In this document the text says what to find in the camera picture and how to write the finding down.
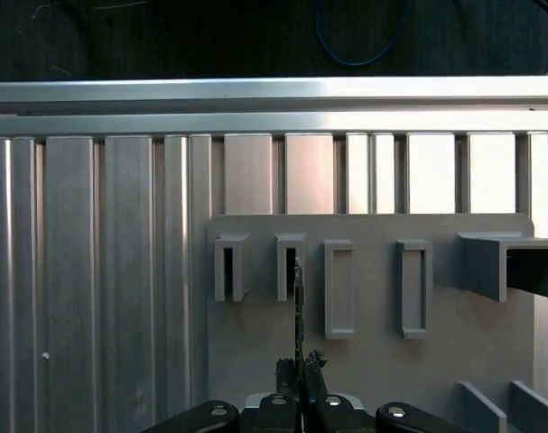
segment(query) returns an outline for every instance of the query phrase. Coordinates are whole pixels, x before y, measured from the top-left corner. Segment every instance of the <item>rectangular slot holder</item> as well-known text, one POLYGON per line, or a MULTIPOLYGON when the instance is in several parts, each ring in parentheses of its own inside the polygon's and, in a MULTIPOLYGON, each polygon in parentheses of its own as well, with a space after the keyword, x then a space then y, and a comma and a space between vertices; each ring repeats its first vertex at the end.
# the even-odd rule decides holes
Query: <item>rectangular slot holder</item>
POLYGON ((400 293, 399 325, 404 338, 426 338, 432 295, 432 244, 423 239, 397 241, 400 293))
POLYGON ((247 280, 249 262, 246 259, 248 246, 248 235, 223 236, 215 241, 215 301, 225 301, 227 293, 231 290, 232 300, 240 302, 249 292, 247 280), (229 253, 231 262, 226 263, 229 253))
POLYGON ((548 431, 548 400, 522 382, 510 383, 509 415, 523 433, 548 431))
POLYGON ((304 235, 277 235, 277 300, 288 300, 290 267, 288 266, 288 250, 295 251, 295 258, 300 262, 302 275, 305 274, 305 242, 304 235))
POLYGON ((461 382, 464 407, 463 425, 472 431, 507 433, 506 414, 468 382, 461 382))
POLYGON ((460 234, 462 289, 506 302, 506 289, 548 298, 548 239, 520 234, 460 234))
POLYGON ((354 244, 324 241, 325 333, 328 339, 354 336, 354 244))

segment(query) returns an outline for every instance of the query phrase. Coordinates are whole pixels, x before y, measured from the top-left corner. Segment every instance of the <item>gray plastic slot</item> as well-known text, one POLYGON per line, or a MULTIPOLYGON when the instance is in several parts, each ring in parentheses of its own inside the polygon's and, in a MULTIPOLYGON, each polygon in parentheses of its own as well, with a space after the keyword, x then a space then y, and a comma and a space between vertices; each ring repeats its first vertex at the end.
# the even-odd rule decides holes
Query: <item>gray plastic slot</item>
POLYGON ((215 241, 215 301, 225 301, 231 291, 232 300, 240 302, 249 291, 246 284, 247 244, 247 235, 222 237, 215 241))
POLYGON ((422 239, 399 240, 400 326, 404 338, 426 338, 432 294, 432 244, 422 239))
POLYGON ((548 400, 522 382, 510 383, 510 422, 521 433, 548 431, 548 400))
POLYGON ((507 433, 506 414, 492 401, 467 382, 461 382, 464 427, 472 431, 507 433))
POLYGON ((354 244, 349 240, 324 241, 326 338, 354 336, 354 244))
POLYGON ((548 239, 461 234, 462 287, 498 302, 506 289, 548 298, 548 239))
POLYGON ((293 290, 293 263, 288 259, 297 259, 305 274, 303 235, 277 236, 277 300, 288 300, 288 291, 293 290))

